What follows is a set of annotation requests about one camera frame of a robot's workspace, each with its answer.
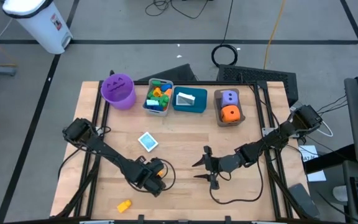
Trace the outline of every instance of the black cable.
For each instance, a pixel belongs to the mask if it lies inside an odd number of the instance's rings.
[[[340,104],[337,104],[337,105],[334,105],[334,106],[332,106],[332,107],[330,107],[328,110],[325,110],[325,111],[323,111],[323,112],[319,112],[319,114],[323,114],[323,113],[325,113],[326,111],[329,111],[329,110],[332,110],[332,109],[334,109],[334,108],[336,108],[336,107],[338,107],[338,106],[341,106],[341,105],[343,105],[344,103],[346,103],[347,102],[347,99],[345,99],[342,103],[340,103]]]
[[[330,109],[330,110],[326,110],[326,111],[323,111],[321,112],[320,116],[322,116],[323,114],[325,113],[328,113],[328,112],[331,112],[331,111],[334,111],[334,110],[338,110],[339,108],[342,108],[344,106],[347,106],[347,103],[345,105],[342,105],[342,106],[338,106],[337,108],[333,108],[333,109]]]
[[[295,148],[295,147],[293,147],[293,146],[291,146],[291,145],[289,145],[289,144],[287,144],[286,146],[290,146],[291,148],[295,149],[295,150],[298,151],[298,152],[301,154],[301,156],[302,156],[302,152],[301,152],[299,149],[297,149],[297,148]],[[299,147],[300,147],[301,149],[305,150],[306,152],[312,154],[312,155],[320,156],[319,154],[313,153],[313,152],[311,152],[311,151],[309,151],[309,150],[306,150],[306,149],[304,149],[304,148],[301,147],[301,146],[299,146]]]
[[[339,100],[341,100],[342,98],[345,98],[345,97],[346,97],[346,94],[344,96],[340,97],[339,99],[337,99],[334,103],[327,104],[327,105],[323,106],[322,108],[320,108],[319,110],[317,110],[316,112],[318,113],[323,108],[326,108],[327,106],[333,105],[333,104],[335,104],[336,102],[338,102]]]
[[[99,134],[99,137],[104,137],[105,134],[109,133],[111,131],[111,128],[109,126],[106,127],[100,127],[96,130],[96,132],[98,132],[99,130],[103,129],[103,132],[101,134]]]
[[[262,171],[260,170],[260,166],[259,166],[259,159],[257,160],[257,164],[258,164],[258,171],[259,171],[259,175],[260,175],[260,192],[259,192],[259,195],[254,198],[254,199],[233,199],[233,200],[230,200],[228,202],[220,202],[218,199],[216,199],[214,197],[214,195],[212,194],[212,188],[209,187],[209,194],[211,196],[211,198],[218,204],[220,205],[227,205],[227,204],[230,204],[230,203],[233,203],[233,202],[256,202],[260,196],[262,196],[262,192],[264,191],[264,179],[262,177]]]
[[[191,17],[191,16],[186,15],[186,14],[184,14],[183,12],[179,11],[179,9],[175,8],[175,6],[173,6],[173,3],[172,3],[173,0],[170,0],[171,6],[172,6],[172,8],[173,8],[174,10],[176,10],[176,11],[179,12],[180,14],[182,14],[182,15],[186,16],[187,18],[190,18],[190,19],[197,19],[197,18],[201,15],[201,13],[204,11],[205,6],[207,5],[208,1],[209,1],[209,0],[205,0],[205,4],[204,4],[202,10],[200,11],[200,13],[199,13],[196,17]]]
[[[63,166],[65,165],[65,163],[67,162],[67,160],[69,160],[71,157],[73,157],[77,152],[79,151],[79,149],[75,150],[73,153],[71,153],[60,165],[59,167],[59,171],[57,172],[57,180],[59,180],[60,178],[60,172],[62,171]]]
[[[229,178],[225,178],[224,176],[222,176],[222,174],[220,172],[218,172],[218,175],[220,177],[222,177],[222,179],[224,179],[225,181],[229,181],[231,180],[231,173],[229,173]]]
[[[230,11],[229,11],[229,17],[227,19],[227,24],[226,24],[226,31],[224,32],[224,37],[223,37],[223,40],[221,42],[221,44],[219,44],[218,46],[216,46],[212,52],[211,52],[211,59],[212,59],[212,62],[215,64],[215,66],[217,66],[219,68],[220,64],[218,64],[215,60],[215,52],[217,49],[221,48],[221,47],[225,47],[227,49],[230,49],[233,53],[234,53],[234,60],[229,64],[229,65],[235,65],[237,63],[237,60],[238,60],[238,57],[239,57],[239,54],[238,54],[238,51],[235,47],[229,45],[229,44],[223,44],[224,41],[226,40],[226,34],[227,34],[227,29],[229,28],[229,22],[230,22],[230,17],[231,17],[231,11],[232,11],[232,8],[233,8],[233,1],[234,0],[231,0],[231,4],[230,4]]]
[[[164,179],[164,177],[166,177],[166,176],[168,175],[168,171],[169,171],[168,166],[167,166],[165,163],[163,163],[163,165],[164,165],[165,168],[167,168],[167,171],[166,171],[165,174],[161,177],[162,179]]]
[[[341,214],[345,215],[347,218],[350,218],[351,220],[358,222],[358,219],[351,217],[350,215],[348,215],[348,214],[346,214],[346,213],[340,211],[340,209],[338,209],[338,208],[336,208],[334,205],[332,205],[327,199],[325,199],[325,198],[321,195],[320,192],[318,192],[317,190],[314,190],[314,191],[315,191],[318,195],[320,195],[320,197],[321,197],[331,208],[337,210],[337,211],[340,212]]]
[[[153,0],[153,3],[152,4],[149,4],[145,9],[144,9],[144,12],[148,15],[148,16],[159,16],[161,15],[163,12],[165,12],[165,10],[168,9],[169,7],[169,2],[170,0],[166,1],[166,0],[163,0],[163,1],[156,1],[156,0]],[[158,14],[149,14],[147,12],[147,9],[150,7],[150,6],[155,6],[157,9],[159,9],[161,12],[158,13]]]
[[[166,163],[172,168],[172,172],[173,172],[173,181],[172,181],[172,184],[171,184],[171,186],[169,186],[169,187],[163,189],[163,190],[169,190],[169,189],[171,189],[171,188],[173,187],[173,185],[175,184],[175,181],[176,181],[176,179],[177,179],[177,174],[176,174],[176,172],[175,172],[175,168],[173,168],[173,165],[172,165],[170,162],[166,161],[165,159],[160,159],[160,160],[163,161],[163,162],[166,162]]]
[[[333,149],[331,149],[331,148],[329,148],[329,147],[327,147],[327,146],[321,144],[320,142],[314,140],[314,139],[311,138],[310,136],[306,135],[306,137],[310,138],[311,140],[313,140],[315,143],[319,144],[320,146],[323,146],[323,147],[325,147],[326,149],[330,150],[331,152],[333,152],[333,153],[339,155],[339,156],[342,157],[343,159],[348,160],[348,161],[350,160],[350,159],[348,159],[347,157],[345,157],[345,156],[343,156],[342,154],[340,154],[339,152],[337,152],[337,151],[335,151],[335,150],[333,150]]]
[[[163,14],[165,12],[165,10],[167,10],[169,8],[169,4],[171,4],[171,7],[176,10],[176,12],[179,12],[180,14],[186,16],[187,18],[190,18],[190,19],[197,19],[201,13],[204,11],[205,9],[205,6],[207,5],[209,0],[206,0],[205,1],[205,4],[203,6],[203,8],[200,10],[200,13],[193,17],[193,16],[189,16],[187,14],[185,14],[184,12],[181,12],[179,9],[177,9],[175,6],[173,6],[173,0],[153,0],[153,3],[149,4],[145,9],[144,9],[144,12],[148,15],[148,16],[159,16],[161,14]],[[155,6],[158,10],[160,10],[160,13],[157,13],[157,14],[150,14],[147,12],[148,8],[150,6]]]

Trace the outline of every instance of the yellow cable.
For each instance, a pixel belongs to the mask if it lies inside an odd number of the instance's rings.
[[[5,52],[4,49],[2,49],[2,47],[0,47],[0,51],[12,62],[14,62],[13,64],[8,64],[9,66],[12,66],[12,67],[16,67],[16,61],[8,54]]]
[[[283,0],[282,3],[281,3],[280,13],[278,13],[278,17],[277,17],[277,20],[276,20],[276,24],[274,24],[274,29],[273,29],[272,35],[270,36],[270,39],[268,40],[268,44],[267,44],[267,47],[266,47],[266,53],[265,53],[264,69],[266,68],[267,58],[269,57],[270,43],[273,40],[274,33],[276,33],[277,25],[278,25],[278,22],[280,21],[281,14],[283,13],[284,5],[285,5],[285,0]]]

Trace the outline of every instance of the small orange block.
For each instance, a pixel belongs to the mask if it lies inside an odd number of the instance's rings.
[[[240,110],[237,106],[229,105],[225,106],[221,110],[221,116],[223,122],[233,122],[240,120]]]
[[[164,92],[165,95],[167,95],[169,98],[171,97],[171,94],[172,94],[172,89],[167,89],[165,92]]]
[[[122,202],[117,206],[118,212],[119,213],[124,212],[130,207],[130,205],[132,205],[132,202],[130,200],[126,200],[125,202]]]
[[[154,97],[160,97],[162,96],[162,93],[161,93],[161,89],[159,87],[156,87],[153,91],[153,96]]]

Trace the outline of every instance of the yellow block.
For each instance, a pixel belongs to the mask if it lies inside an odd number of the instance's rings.
[[[159,87],[156,87],[153,91],[153,96],[154,97],[160,97],[162,96],[162,93],[161,93],[161,89]]]
[[[126,200],[125,202],[122,202],[117,206],[118,212],[119,213],[124,212],[130,207],[130,205],[132,205],[132,202],[130,200]]]

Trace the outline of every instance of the orange dice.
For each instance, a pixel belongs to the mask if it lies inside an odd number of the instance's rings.
[[[221,110],[222,121],[229,123],[240,120],[240,110],[237,106],[229,105],[225,106]]]

